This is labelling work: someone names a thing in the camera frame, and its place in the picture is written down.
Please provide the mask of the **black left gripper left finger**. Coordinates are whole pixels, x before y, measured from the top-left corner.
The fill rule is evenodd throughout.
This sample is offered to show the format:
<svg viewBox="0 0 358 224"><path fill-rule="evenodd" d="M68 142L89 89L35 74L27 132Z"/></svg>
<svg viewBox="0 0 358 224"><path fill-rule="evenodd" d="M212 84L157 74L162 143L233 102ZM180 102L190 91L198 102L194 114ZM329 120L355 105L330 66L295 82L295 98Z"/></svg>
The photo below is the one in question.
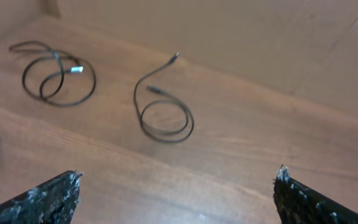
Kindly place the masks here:
<svg viewBox="0 0 358 224"><path fill-rule="evenodd" d="M0 223L70 223L82 175L68 170L0 204Z"/></svg>

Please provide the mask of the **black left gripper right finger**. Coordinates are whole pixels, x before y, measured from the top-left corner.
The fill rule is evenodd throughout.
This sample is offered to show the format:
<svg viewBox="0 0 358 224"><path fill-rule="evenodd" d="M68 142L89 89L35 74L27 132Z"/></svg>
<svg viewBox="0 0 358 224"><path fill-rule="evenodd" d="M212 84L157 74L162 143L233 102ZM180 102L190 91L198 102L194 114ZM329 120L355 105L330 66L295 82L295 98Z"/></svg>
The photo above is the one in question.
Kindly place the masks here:
<svg viewBox="0 0 358 224"><path fill-rule="evenodd" d="M282 224L358 224L358 213L292 178L285 166L274 179L273 200Z"/></svg>

